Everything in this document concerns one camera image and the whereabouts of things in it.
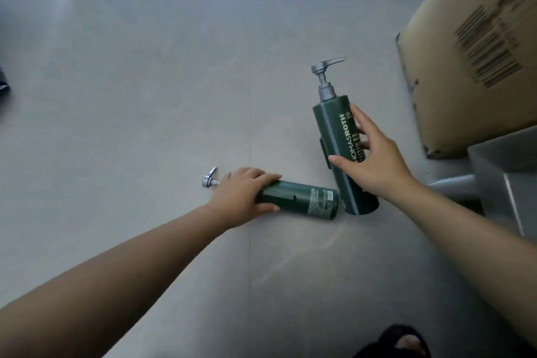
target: barcode on cardboard box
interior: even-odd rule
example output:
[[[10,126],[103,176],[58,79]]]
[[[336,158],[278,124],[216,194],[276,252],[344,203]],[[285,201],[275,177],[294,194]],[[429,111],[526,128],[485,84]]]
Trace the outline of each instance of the barcode on cardboard box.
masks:
[[[463,55],[485,88],[522,69],[506,41],[505,33],[509,32],[502,32],[501,25],[494,25],[491,15],[480,6],[455,32]]]

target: torn cardboard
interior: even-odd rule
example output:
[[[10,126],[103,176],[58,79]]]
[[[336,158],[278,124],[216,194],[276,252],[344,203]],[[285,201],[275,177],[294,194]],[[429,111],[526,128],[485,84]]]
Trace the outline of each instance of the torn cardboard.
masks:
[[[537,124],[537,0],[425,0],[397,45],[428,158]]]

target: forearm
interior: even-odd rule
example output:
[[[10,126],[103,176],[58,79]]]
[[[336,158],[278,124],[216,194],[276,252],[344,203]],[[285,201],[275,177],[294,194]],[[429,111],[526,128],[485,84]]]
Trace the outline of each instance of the forearm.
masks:
[[[408,182],[390,201],[459,267],[467,280],[537,347],[537,246],[433,192]]]
[[[104,355],[223,232],[200,207],[57,276],[0,310],[0,355]]]

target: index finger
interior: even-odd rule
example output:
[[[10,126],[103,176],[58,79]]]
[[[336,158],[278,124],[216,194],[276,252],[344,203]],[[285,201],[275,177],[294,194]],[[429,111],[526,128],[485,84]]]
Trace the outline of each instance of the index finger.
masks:
[[[366,133],[369,141],[374,141],[377,136],[383,134],[375,122],[353,103],[351,104],[351,112]]]
[[[270,183],[277,181],[281,178],[281,174],[278,173],[265,173],[260,175],[258,178],[255,178],[256,183],[259,185],[259,189],[269,185]]]

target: barcode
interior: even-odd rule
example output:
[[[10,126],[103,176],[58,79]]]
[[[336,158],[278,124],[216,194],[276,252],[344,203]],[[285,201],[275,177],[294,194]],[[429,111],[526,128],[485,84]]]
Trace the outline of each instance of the barcode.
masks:
[[[522,69],[483,6],[477,8],[455,33],[474,75],[485,88]]]

